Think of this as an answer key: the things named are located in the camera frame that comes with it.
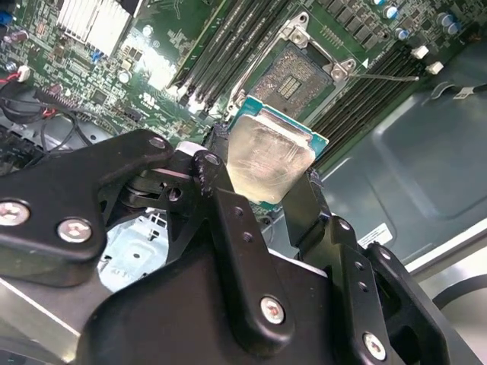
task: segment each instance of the white connector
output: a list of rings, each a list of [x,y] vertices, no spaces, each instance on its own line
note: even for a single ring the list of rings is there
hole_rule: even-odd
[[[429,72],[432,75],[438,75],[440,71],[443,69],[443,64],[439,61],[436,61],[435,63],[432,63],[426,68],[426,71]]]
[[[415,59],[424,59],[424,57],[429,53],[429,49],[427,46],[419,46],[418,48],[414,48],[411,51],[411,55]]]
[[[30,77],[30,68],[27,65],[22,65],[18,68],[18,79],[17,82],[24,82],[29,79]]]

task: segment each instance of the computer component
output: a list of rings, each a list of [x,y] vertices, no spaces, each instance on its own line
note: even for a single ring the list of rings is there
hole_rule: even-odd
[[[275,205],[327,144],[322,136],[249,97],[229,126],[228,174],[239,194]]]

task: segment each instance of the chip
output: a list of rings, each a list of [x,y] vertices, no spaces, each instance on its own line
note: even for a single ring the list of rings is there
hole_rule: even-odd
[[[365,38],[371,33],[371,30],[368,29],[366,26],[360,28],[360,30],[355,34],[355,39],[359,42],[363,42]]]
[[[140,58],[142,57],[142,53],[137,51],[134,55],[134,60],[140,61]]]
[[[343,8],[343,3],[341,0],[334,0],[332,4],[328,7],[328,11],[332,15],[337,15]]]
[[[348,8],[343,9],[342,13],[337,17],[338,21],[345,24],[352,17],[352,11]]]
[[[346,26],[347,30],[350,32],[350,33],[354,33],[358,27],[360,27],[361,25],[361,21],[360,19],[358,19],[357,17],[354,17],[350,20],[349,24]]]
[[[95,90],[93,93],[93,97],[91,98],[96,104],[103,105],[105,100],[107,99],[107,95],[102,93],[99,90]]]
[[[287,45],[257,81],[250,95],[298,119],[304,108],[333,84],[331,77],[321,68],[326,63],[314,54],[313,47],[308,47],[307,51],[309,55],[303,54],[292,43]]]
[[[366,50],[369,50],[371,49],[372,47],[374,47],[377,42],[379,41],[379,39],[377,38],[377,36],[375,35],[371,35],[368,40],[365,41],[364,43],[364,47]]]

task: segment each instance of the label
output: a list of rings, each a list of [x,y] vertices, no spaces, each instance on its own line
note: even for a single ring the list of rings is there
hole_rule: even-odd
[[[393,234],[390,232],[387,224],[382,223],[379,227],[375,230],[372,230],[366,236],[363,236],[359,241],[358,244],[364,248],[370,245],[373,242],[377,242],[381,245],[385,245],[393,238]]]

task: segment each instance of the silver screw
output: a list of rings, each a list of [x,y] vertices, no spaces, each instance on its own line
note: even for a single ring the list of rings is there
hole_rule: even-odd
[[[294,36],[292,36],[292,41],[294,43],[299,43],[300,41],[302,41],[301,35],[300,34],[295,34]]]
[[[164,139],[159,138],[159,137],[153,137],[149,140],[149,143],[152,144],[154,147],[159,148],[161,150],[166,148],[166,142],[164,142]]]
[[[386,360],[386,349],[384,345],[370,332],[364,333],[364,344],[373,357],[380,361]]]
[[[260,301],[260,309],[266,319],[274,325],[284,322],[284,309],[281,304],[269,297],[264,297]]]
[[[345,77],[345,73],[340,69],[332,70],[332,78],[334,80],[342,80]]]
[[[17,64],[13,61],[8,61],[6,64],[5,64],[5,70],[7,72],[16,72],[17,71]]]
[[[385,249],[383,249],[382,247],[379,248],[379,251],[380,253],[382,254],[382,256],[386,259],[386,260],[390,260],[390,255],[388,253],[388,251],[386,251]]]
[[[206,154],[205,155],[205,159],[209,163],[213,163],[214,165],[219,165],[220,164],[220,161],[218,160],[218,158],[214,154]]]
[[[69,243],[83,243],[91,237],[91,228],[81,219],[67,219],[59,225],[58,235]]]
[[[0,226],[18,226],[29,219],[29,208],[19,202],[0,203]]]
[[[350,225],[347,222],[345,222],[343,219],[340,219],[339,222],[340,222],[340,226],[342,226],[344,230],[350,230]]]

